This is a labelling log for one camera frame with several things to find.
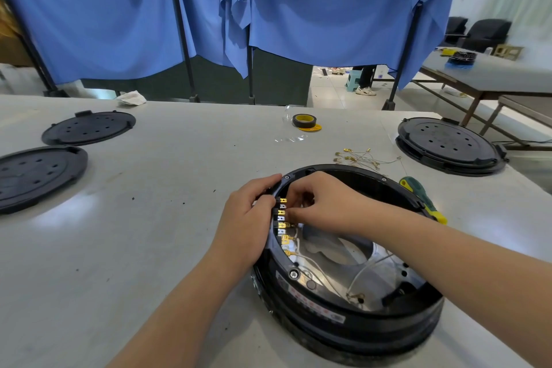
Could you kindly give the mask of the person's left hand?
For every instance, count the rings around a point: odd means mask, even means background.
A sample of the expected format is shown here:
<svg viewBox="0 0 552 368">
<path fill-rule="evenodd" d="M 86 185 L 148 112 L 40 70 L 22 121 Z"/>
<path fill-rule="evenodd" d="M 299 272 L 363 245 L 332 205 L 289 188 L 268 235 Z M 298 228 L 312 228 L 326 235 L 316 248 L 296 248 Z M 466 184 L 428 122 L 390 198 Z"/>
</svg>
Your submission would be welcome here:
<svg viewBox="0 0 552 368">
<path fill-rule="evenodd" d="M 228 271 L 242 276 L 258 260 L 266 245 L 275 199 L 267 192 L 247 201 L 247 183 L 233 191 L 225 203 L 209 255 Z"/>
</svg>

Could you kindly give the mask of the black round motor housing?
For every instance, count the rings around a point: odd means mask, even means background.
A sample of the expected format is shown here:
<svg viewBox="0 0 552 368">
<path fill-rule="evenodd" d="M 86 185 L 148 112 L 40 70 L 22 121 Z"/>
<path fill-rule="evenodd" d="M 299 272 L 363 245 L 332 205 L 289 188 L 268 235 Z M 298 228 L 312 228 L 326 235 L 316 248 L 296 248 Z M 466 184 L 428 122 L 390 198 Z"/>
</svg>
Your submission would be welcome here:
<svg viewBox="0 0 552 368">
<path fill-rule="evenodd" d="M 375 172 L 338 164 L 294 170 L 269 190 L 276 199 L 271 231 L 252 270 L 260 299 L 302 346 L 340 364 L 416 349 L 439 322 L 441 293 L 381 245 L 284 221 L 289 185 L 316 171 L 433 219 L 416 195 Z"/>
</svg>

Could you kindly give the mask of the person's left forearm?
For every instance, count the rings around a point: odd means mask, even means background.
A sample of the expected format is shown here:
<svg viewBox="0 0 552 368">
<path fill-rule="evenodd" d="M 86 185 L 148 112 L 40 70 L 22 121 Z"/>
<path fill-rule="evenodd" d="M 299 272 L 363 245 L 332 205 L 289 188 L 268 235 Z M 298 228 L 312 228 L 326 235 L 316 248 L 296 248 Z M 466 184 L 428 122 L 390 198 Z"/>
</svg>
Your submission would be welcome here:
<svg viewBox="0 0 552 368">
<path fill-rule="evenodd" d="M 194 368 L 211 322 L 264 246 L 212 246 L 106 368 Z"/>
</svg>

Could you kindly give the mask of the clear plastic wrap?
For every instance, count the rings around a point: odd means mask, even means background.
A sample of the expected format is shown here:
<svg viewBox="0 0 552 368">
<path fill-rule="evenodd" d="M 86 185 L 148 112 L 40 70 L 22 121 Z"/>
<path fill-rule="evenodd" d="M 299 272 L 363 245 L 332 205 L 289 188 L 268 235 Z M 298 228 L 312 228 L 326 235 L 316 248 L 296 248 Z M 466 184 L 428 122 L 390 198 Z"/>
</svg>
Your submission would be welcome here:
<svg viewBox="0 0 552 368">
<path fill-rule="evenodd" d="M 293 116 L 300 112 L 298 107 L 298 105 L 278 107 L 280 118 L 276 120 L 273 127 L 273 138 L 276 143 L 295 143 L 306 140 L 307 133 L 293 124 Z"/>
</svg>

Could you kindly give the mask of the black and yellow tape roll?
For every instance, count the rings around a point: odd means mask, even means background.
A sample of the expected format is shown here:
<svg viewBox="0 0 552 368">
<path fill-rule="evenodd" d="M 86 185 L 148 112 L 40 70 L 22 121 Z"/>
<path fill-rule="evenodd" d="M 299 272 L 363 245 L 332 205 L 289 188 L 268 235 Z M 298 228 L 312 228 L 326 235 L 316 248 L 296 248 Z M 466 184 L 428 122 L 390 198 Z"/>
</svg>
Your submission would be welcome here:
<svg viewBox="0 0 552 368">
<path fill-rule="evenodd" d="M 311 114 L 295 114 L 292 117 L 294 127 L 304 132 L 318 132 L 322 129 L 317 118 Z"/>
</svg>

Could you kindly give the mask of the dark green partition panel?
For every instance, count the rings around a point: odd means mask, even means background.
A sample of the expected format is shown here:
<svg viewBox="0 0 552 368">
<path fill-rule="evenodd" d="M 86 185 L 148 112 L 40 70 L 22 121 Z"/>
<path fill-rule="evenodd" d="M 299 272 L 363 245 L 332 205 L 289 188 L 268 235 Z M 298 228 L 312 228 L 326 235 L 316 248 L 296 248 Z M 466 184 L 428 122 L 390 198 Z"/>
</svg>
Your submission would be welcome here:
<svg viewBox="0 0 552 368">
<path fill-rule="evenodd" d="M 201 102 L 250 104 L 249 78 L 237 70 L 217 65 L 203 57 L 191 58 L 191 71 Z M 256 105 L 306 106 L 313 66 L 279 57 L 259 49 L 252 60 L 253 96 Z M 88 89 L 121 93 L 138 91 L 148 101 L 189 101 L 192 89 L 185 63 L 136 79 L 81 79 Z"/>
</svg>

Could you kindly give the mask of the green plastic stool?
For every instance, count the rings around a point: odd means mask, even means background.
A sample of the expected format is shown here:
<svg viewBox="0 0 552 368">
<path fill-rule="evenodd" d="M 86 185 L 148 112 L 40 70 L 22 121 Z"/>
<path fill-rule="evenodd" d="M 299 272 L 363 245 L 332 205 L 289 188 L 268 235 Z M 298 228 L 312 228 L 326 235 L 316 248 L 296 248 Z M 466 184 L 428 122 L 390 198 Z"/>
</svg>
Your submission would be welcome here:
<svg viewBox="0 0 552 368">
<path fill-rule="evenodd" d="M 362 77 L 362 70 L 350 70 L 347 73 L 347 81 L 345 83 L 346 91 L 349 93 L 355 92 L 358 87 L 358 81 Z"/>
</svg>

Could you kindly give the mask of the white crumpled cloth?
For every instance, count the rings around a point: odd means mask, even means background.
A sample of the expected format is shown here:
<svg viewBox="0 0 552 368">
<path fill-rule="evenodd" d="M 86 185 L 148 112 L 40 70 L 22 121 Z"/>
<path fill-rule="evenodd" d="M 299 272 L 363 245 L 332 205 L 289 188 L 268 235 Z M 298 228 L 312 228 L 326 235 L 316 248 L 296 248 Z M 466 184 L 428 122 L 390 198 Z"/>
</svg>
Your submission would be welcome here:
<svg viewBox="0 0 552 368">
<path fill-rule="evenodd" d="M 122 93 L 115 98 L 120 106 L 125 107 L 137 107 L 147 103 L 147 99 L 138 91 L 131 91 L 128 93 Z"/>
</svg>

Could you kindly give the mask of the black round cover plate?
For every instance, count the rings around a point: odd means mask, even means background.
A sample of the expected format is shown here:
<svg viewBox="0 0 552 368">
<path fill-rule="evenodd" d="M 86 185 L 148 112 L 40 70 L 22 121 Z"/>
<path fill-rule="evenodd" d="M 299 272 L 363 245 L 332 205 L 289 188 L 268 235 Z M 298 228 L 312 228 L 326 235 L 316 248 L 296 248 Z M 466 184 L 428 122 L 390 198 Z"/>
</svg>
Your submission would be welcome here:
<svg viewBox="0 0 552 368">
<path fill-rule="evenodd" d="M 51 146 L 80 147 L 118 137 L 135 124 L 136 119 L 130 113 L 81 111 L 74 117 L 52 124 L 41 135 L 41 141 Z"/>
<path fill-rule="evenodd" d="M 398 125 L 395 141 L 414 161 L 450 175 L 491 176 L 509 163 L 501 145 L 447 118 L 405 118 Z"/>
<path fill-rule="evenodd" d="M 0 216 L 23 211 L 76 183 L 88 167 L 79 147 L 40 147 L 0 156 Z"/>
</svg>

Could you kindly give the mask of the blue and black round part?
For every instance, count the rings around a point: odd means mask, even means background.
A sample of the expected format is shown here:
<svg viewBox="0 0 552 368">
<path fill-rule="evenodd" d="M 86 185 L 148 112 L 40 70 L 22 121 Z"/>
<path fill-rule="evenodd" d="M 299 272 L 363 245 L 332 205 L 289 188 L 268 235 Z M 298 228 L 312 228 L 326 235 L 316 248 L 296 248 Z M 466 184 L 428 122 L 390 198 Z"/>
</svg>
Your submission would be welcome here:
<svg viewBox="0 0 552 368">
<path fill-rule="evenodd" d="M 448 68 L 472 69 L 478 54 L 470 51 L 456 51 L 445 63 Z"/>
</svg>

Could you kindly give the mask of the grey background table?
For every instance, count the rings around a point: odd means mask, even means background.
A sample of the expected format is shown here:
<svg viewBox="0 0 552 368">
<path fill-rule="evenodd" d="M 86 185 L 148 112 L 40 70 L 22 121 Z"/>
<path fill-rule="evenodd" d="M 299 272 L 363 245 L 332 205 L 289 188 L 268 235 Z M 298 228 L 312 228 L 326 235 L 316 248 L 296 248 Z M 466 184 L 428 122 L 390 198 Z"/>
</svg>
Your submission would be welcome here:
<svg viewBox="0 0 552 368">
<path fill-rule="evenodd" d="M 438 84 L 448 85 L 473 98 L 468 109 L 449 101 L 465 113 L 460 125 L 465 127 L 478 117 L 476 109 L 483 100 L 497 101 L 501 96 L 513 95 L 552 99 L 552 71 L 521 65 L 511 60 L 478 53 L 470 69 L 450 65 L 447 57 L 432 52 L 420 72 Z"/>
</svg>

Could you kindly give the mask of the black office chair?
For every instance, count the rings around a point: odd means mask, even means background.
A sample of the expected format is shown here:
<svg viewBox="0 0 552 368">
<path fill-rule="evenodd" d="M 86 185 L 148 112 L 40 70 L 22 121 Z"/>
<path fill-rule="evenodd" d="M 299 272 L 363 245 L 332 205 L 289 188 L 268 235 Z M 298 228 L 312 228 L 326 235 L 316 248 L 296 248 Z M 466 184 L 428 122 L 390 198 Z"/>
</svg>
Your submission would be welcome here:
<svg viewBox="0 0 552 368">
<path fill-rule="evenodd" d="M 498 45 L 505 44 L 512 22 L 497 18 L 476 21 L 458 47 L 484 53 L 488 48 L 493 52 Z"/>
<path fill-rule="evenodd" d="M 460 38 L 465 37 L 468 19 L 461 16 L 450 16 L 446 25 L 445 36 L 441 46 L 456 46 Z"/>
</svg>

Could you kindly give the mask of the grey bench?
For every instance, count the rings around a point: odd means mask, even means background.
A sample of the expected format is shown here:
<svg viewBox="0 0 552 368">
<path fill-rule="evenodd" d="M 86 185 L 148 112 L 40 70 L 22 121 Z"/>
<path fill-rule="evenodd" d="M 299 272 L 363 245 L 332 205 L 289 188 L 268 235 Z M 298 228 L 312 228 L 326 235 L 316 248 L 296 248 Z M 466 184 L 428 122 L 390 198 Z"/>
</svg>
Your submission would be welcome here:
<svg viewBox="0 0 552 368">
<path fill-rule="evenodd" d="M 505 107 L 521 114 L 525 118 L 552 129 L 552 97 L 502 95 L 499 97 L 497 107 L 494 109 L 491 116 L 487 120 L 482 121 L 484 122 L 484 126 L 479 132 L 479 135 L 483 137 L 486 132 L 492 128 L 508 137 L 508 141 L 494 142 L 495 146 L 501 146 L 505 150 L 552 152 L 552 139 L 546 141 L 526 141 L 495 126 L 493 123 L 494 120 Z"/>
</svg>

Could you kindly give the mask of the brown wooden furniture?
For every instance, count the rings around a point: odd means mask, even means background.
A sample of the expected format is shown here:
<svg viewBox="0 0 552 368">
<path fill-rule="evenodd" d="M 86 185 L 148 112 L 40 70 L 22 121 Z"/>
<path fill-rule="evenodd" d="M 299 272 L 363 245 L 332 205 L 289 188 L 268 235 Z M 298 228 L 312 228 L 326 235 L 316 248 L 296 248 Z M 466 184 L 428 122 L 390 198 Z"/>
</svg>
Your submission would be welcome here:
<svg viewBox="0 0 552 368">
<path fill-rule="evenodd" d="M 18 22 L 5 0 L 0 0 L 0 64 L 34 66 L 23 44 Z"/>
</svg>

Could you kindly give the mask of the wooden frame block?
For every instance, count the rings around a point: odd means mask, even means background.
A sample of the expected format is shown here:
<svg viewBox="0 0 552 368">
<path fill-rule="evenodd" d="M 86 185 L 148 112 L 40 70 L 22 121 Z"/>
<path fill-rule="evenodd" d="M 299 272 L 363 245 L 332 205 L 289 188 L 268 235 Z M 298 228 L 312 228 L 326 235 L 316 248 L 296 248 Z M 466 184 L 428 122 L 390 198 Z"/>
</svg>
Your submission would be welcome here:
<svg viewBox="0 0 552 368">
<path fill-rule="evenodd" d="M 524 47 L 522 46 L 499 44 L 494 49 L 492 55 L 494 57 L 503 58 L 515 62 L 518 60 L 523 50 Z"/>
</svg>

